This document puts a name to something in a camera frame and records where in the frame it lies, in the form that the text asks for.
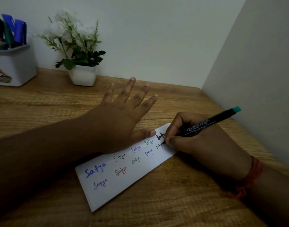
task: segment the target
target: handwritten name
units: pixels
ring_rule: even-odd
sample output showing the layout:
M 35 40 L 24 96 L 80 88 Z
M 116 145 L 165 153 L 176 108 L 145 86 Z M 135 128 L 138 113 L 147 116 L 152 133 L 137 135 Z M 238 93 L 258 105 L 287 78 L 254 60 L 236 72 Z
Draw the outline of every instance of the handwritten name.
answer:
M 125 156 L 125 154 L 124 155 L 119 155 L 118 154 L 118 156 L 114 156 L 115 162 L 117 162 L 117 159 L 124 159 L 124 156 Z
M 158 144 L 158 145 L 156 145 L 156 147 L 157 147 L 157 149 L 158 149 L 158 147 L 163 147 L 163 146 L 162 146 L 162 143 L 161 143 L 161 144 Z
M 135 151 L 137 151 L 137 150 L 138 150 L 138 151 L 140 151 L 140 148 L 141 148 L 140 146 L 138 146 L 138 147 L 135 147 L 134 149 L 133 149 L 133 148 L 131 148 L 131 151 L 132 151 L 133 153 L 135 153 Z
M 145 143 L 145 145 L 153 144 L 153 140 L 147 140 L 147 142 L 144 141 L 144 143 Z
M 90 172 L 88 172 L 88 169 L 85 170 L 85 173 L 87 174 L 86 178 L 89 177 L 90 175 L 94 174 L 94 173 L 99 173 L 99 168 L 101 169 L 101 173 L 104 171 L 103 167 L 105 167 L 107 164 L 102 164 L 100 166 L 95 166 L 95 170 L 90 170 Z
M 164 134 L 162 134 L 161 132 L 160 133 L 160 136 L 156 135 L 156 137 L 158 138 L 158 140 L 160 140 L 162 137 L 164 138 Z
M 149 150 L 149 151 L 145 152 L 145 155 L 146 155 L 146 156 L 147 156 L 148 154 L 154 155 L 153 150 Z
M 94 183 L 94 186 L 95 186 L 94 189 L 97 189 L 99 186 L 105 187 L 106 186 L 106 181 L 107 181 L 107 179 L 105 179 L 102 182 L 97 183 L 97 185 L 96 185 L 96 183 Z
M 132 159 L 132 164 L 134 164 L 135 162 L 140 162 L 140 157 Z
M 116 175 L 118 176 L 121 172 L 123 173 L 123 174 L 125 174 L 125 170 L 126 170 L 127 168 L 125 167 L 125 168 L 120 168 L 120 170 L 116 170 L 115 171 L 115 173 L 116 173 Z

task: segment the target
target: flower bouquet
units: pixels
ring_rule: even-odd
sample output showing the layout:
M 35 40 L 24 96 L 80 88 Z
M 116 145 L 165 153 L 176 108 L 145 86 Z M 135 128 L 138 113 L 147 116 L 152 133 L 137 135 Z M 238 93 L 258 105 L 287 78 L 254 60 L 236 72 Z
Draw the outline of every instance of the flower bouquet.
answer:
M 39 37 L 54 51 L 65 58 L 56 62 L 56 68 L 63 65 L 69 70 L 74 84 L 93 86 L 96 78 L 95 66 L 103 60 L 105 51 L 95 51 L 98 40 L 98 20 L 95 27 L 85 27 L 74 14 L 59 11 L 55 21 L 49 17 L 50 24 Z

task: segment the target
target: white card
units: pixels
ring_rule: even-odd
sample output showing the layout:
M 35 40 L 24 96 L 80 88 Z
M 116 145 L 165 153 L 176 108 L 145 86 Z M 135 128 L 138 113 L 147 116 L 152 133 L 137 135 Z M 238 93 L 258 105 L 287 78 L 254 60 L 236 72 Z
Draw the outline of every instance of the white card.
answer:
M 162 144 L 169 125 L 156 129 L 154 137 L 75 167 L 92 212 L 176 153 Z

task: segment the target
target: desk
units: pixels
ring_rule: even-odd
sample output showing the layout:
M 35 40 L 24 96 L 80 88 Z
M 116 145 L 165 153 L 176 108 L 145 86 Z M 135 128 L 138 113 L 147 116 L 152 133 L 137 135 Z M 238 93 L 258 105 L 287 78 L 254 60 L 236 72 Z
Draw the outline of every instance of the desk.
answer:
M 38 69 L 38 76 L 22 87 L 0 86 L 0 137 L 82 115 L 100 103 L 111 83 L 117 86 L 116 97 L 126 82 L 126 79 L 97 76 L 94 87 L 75 86 L 67 72 Z M 144 81 L 137 81 L 131 95 L 143 84 Z M 147 98 L 158 94 L 159 99 L 138 123 L 137 129 L 160 127 L 171 122 L 179 111 L 212 116 L 223 110 L 199 88 L 150 84 Z M 284 166 L 233 119 L 219 125 L 251 155 L 284 170 Z M 0 226 L 203 225 L 265 224 L 243 203 L 227 198 L 226 192 L 199 164 L 181 153 L 93 214 L 74 166 L 71 166 L 0 219 Z

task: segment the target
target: wooden table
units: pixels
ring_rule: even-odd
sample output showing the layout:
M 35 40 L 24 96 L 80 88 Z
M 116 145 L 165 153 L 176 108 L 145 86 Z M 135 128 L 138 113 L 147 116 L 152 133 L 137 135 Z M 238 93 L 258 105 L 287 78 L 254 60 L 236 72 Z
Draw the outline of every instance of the wooden table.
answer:
M 116 96 L 126 81 L 98 76 L 94 87 L 82 87 L 73 85 L 66 72 L 39 69 L 38 76 L 22 87 L 0 86 L 0 137 L 82 115 L 100 103 L 111 83 L 117 86 Z M 137 81 L 131 95 L 143 84 Z M 199 88 L 150 84 L 147 97 L 158 94 L 159 99 L 137 129 L 162 126 L 179 111 L 210 116 L 222 111 Z M 220 125 L 251 155 L 284 170 L 233 119 Z M 227 198 L 214 178 L 183 153 L 165 161 L 94 213 L 71 166 L 0 219 L 0 226 L 264 225 L 242 202 Z

